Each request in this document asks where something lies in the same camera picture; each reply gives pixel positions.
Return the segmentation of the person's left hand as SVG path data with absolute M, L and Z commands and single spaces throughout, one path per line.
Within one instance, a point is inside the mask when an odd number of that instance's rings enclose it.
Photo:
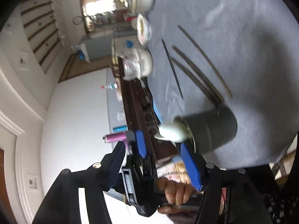
M 170 181 L 167 178 L 159 178 L 156 180 L 156 185 L 159 190 L 165 192 L 168 205 L 158 208 L 160 214 L 179 214 L 189 213 L 191 210 L 182 209 L 182 204 L 185 204 L 195 188 L 192 185 Z

